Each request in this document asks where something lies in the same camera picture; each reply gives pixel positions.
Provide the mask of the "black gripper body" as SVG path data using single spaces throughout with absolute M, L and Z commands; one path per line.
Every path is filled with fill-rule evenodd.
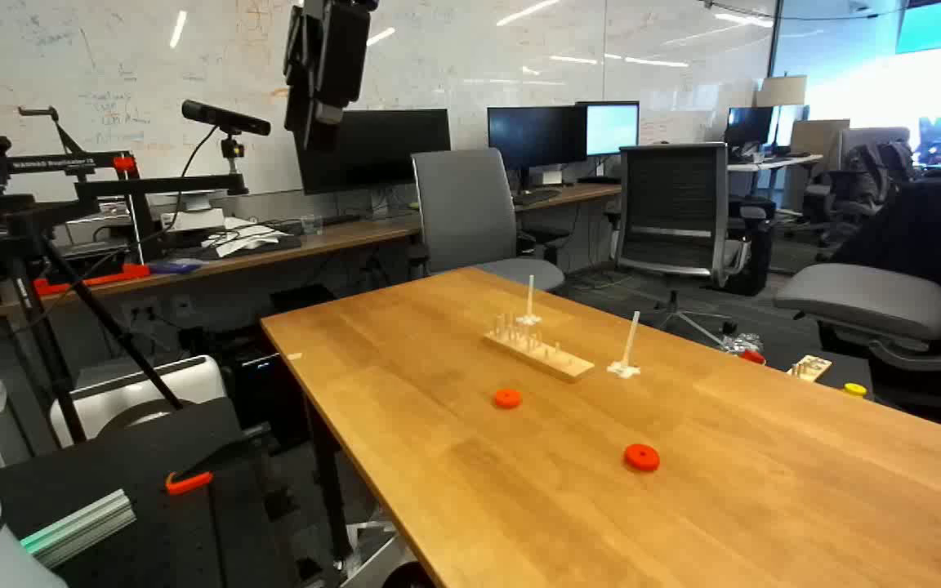
M 360 97 L 368 24 L 378 0 L 299 0 L 283 44 L 283 126 L 299 150 L 331 142 L 351 101 Z

